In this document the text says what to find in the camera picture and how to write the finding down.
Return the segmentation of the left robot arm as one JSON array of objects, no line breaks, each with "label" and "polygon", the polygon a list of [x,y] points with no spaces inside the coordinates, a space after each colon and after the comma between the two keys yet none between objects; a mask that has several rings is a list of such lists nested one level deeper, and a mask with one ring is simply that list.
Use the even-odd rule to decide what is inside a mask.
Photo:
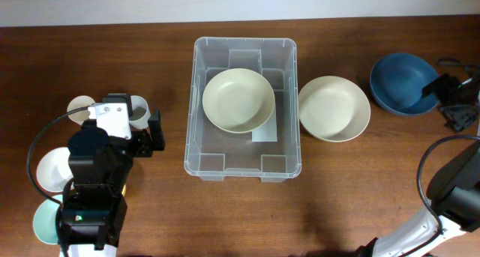
[{"label": "left robot arm", "polygon": [[55,229],[62,256],[72,256],[85,245],[86,255],[113,256],[128,209],[123,187],[135,157],[151,157],[165,149],[161,112],[148,119],[149,130],[132,132],[131,139],[109,136],[87,120],[72,135],[67,148],[73,177],[65,184]]}]

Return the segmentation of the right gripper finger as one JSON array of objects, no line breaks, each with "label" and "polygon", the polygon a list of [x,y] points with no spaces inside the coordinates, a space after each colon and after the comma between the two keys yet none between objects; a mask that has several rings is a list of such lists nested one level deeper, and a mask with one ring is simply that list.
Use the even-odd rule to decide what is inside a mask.
[{"label": "right gripper finger", "polygon": [[446,120],[445,126],[456,133],[470,127],[479,117],[479,108],[471,105],[441,106],[439,111]]},{"label": "right gripper finger", "polygon": [[435,95],[436,97],[443,97],[449,92],[450,88],[450,76],[445,73],[442,76],[435,79],[433,82],[429,83],[423,89],[422,97],[427,97],[431,94]]}]

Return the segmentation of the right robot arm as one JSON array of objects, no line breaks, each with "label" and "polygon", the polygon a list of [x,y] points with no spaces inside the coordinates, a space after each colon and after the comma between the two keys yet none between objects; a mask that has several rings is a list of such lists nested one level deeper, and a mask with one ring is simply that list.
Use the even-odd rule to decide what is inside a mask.
[{"label": "right robot arm", "polygon": [[[422,171],[431,152],[454,140],[472,144],[445,164],[422,188]],[[433,143],[417,168],[416,186],[424,207],[399,229],[359,247],[356,256],[427,256],[430,251],[479,228],[479,137],[447,136]]]}]

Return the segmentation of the dark blue bowl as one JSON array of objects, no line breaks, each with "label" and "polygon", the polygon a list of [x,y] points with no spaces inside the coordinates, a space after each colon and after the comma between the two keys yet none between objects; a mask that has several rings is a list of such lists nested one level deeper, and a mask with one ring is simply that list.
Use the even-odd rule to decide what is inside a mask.
[{"label": "dark blue bowl", "polygon": [[370,73],[370,90],[376,102],[399,116],[417,116],[432,111],[439,103],[422,89],[439,77],[424,59],[405,52],[381,58]]}]

